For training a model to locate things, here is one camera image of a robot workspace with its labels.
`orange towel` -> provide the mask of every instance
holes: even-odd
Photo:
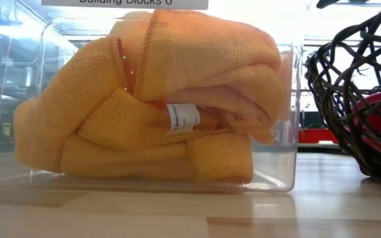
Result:
[[[202,13],[146,16],[80,48],[18,106],[17,158],[88,177],[250,182],[251,136],[272,143],[284,104],[275,42]],[[173,102],[195,104],[200,124],[169,133]]]

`towel fold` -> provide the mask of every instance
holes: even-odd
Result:
[[[136,13],[17,107],[16,157],[68,175],[251,182],[251,138],[272,143],[286,104],[280,66],[274,40],[252,26]],[[195,104],[200,124],[170,133],[171,103]]]

